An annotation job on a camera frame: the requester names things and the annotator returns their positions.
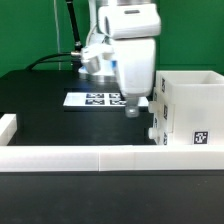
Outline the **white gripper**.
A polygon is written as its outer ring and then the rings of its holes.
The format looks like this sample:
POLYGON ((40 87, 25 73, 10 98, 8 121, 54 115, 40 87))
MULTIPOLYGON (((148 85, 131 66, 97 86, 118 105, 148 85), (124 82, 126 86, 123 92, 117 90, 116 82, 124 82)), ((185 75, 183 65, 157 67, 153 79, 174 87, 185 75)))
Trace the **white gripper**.
POLYGON ((139 116, 138 98, 148 96, 153 87, 156 43, 153 38, 117 40, 113 42, 117 61, 117 81, 126 99, 125 114, 139 116))

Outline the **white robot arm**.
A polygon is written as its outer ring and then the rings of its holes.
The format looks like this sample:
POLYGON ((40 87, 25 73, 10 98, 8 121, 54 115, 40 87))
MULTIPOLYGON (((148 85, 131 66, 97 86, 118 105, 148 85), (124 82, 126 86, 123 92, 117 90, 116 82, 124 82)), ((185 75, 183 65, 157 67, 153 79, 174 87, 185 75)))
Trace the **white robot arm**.
POLYGON ((154 84, 156 41, 161 19, 152 0, 88 0, 90 30, 81 50, 81 77, 115 81, 129 118, 154 84))

